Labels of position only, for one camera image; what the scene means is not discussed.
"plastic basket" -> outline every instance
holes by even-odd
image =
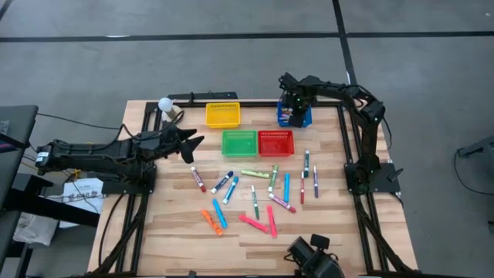
[[[281,108],[282,108],[282,104],[280,102],[278,102],[278,104],[276,105],[277,109],[278,109],[278,124],[280,127],[289,127],[290,124],[288,124],[288,121],[284,121],[284,120],[280,120],[281,118]],[[307,127],[309,126],[310,124],[312,123],[312,110],[311,108],[307,108],[307,112],[306,112],[306,115],[304,116],[303,118],[303,123],[302,123],[302,127]]]
[[[240,103],[206,104],[206,125],[211,128],[237,127],[240,124]]]
[[[293,154],[292,131],[259,131],[259,155],[286,157]]]
[[[222,153],[226,157],[257,155],[257,131],[223,131]]]

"yellow basket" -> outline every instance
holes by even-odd
[[[240,103],[206,104],[206,125],[211,128],[237,127],[240,124]]]

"green basket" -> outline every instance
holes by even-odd
[[[257,131],[223,131],[222,153],[226,157],[257,155]]]

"marker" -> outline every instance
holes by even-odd
[[[254,226],[257,229],[260,229],[263,232],[269,231],[269,228],[267,226],[257,222],[256,220],[250,219],[249,217],[247,217],[245,215],[240,215],[239,219],[242,220],[243,222],[247,223],[247,224]]]
[[[269,182],[268,192],[272,192],[276,183],[276,173],[278,173],[278,165],[275,165],[272,169],[271,181]]]
[[[219,208],[218,201],[216,199],[213,199],[213,205],[215,206],[216,209],[216,214],[218,215],[219,221],[222,223],[223,229],[228,228],[228,224],[226,223],[225,217],[223,217],[222,210]]]
[[[191,167],[192,175],[194,175],[195,181],[198,183],[202,192],[206,192],[206,187],[204,187],[204,182],[202,182],[202,178],[199,177],[199,173],[195,170],[195,167]]]
[[[254,172],[254,171],[248,171],[248,170],[241,170],[240,171],[243,175],[251,175],[252,177],[257,177],[257,178],[269,178],[269,174],[267,173],[262,173],[262,172]]]
[[[304,192],[304,187],[303,187],[303,171],[302,174],[300,175],[300,204],[303,205],[303,192]]]
[[[290,194],[290,174],[285,173],[285,198],[284,201],[288,202],[288,196]]]
[[[232,185],[230,185],[230,188],[226,192],[225,198],[223,199],[223,204],[228,204],[228,201],[230,200],[230,197],[232,197],[232,193],[235,190],[235,186],[237,185],[237,182],[239,182],[239,177],[234,177],[232,181]]]
[[[273,238],[276,238],[278,234],[276,233],[275,217],[272,214],[271,205],[268,205],[268,218],[269,218],[269,226],[271,227],[271,236]]]
[[[314,166],[314,194],[316,194],[316,198],[319,198],[319,191],[317,190],[317,169]]]
[[[218,227],[218,225],[216,225],[216,223],[213,221],[213,218],[211,218],[211,216],[209,215],[209,212],[203,209],[203,210],[201,210],[201,214],[202,214],[202,216],[204,216],[206,221],[208,221],[209,225],[211,225],[211,227],[215,230],[216,234],[218,236],[221,236],[223,234],[223,232]]]
[[[278,198],[273,193],[269,194],[269,198],[271,198],[274,202],[277,202],[278,204],[280,204],[283,208],[288,209],[289,211],[291,211],[293,213],[296,212],[295,208],[293,208],[291,205],[288,205],[287,203],[285,203],[282,199]]]
[[[303,177],[309,177],[309,150],[306,150],[306,159],[303,161]]]
[[[259,220],[259,208],[257,207],[257,198],[255,196],[255,188],[254,185],[252,186],[252,200],[254,200],[254,210],[255,210],[255,217],[257,220]]]
[[[233,176],[233,171],[230,171],[219,183],[211,189],[211,193],[215,194],[225,183]]]

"red basket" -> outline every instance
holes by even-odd
[[[259,155],[264,157],[293,154],[292,131],[258,131]]]

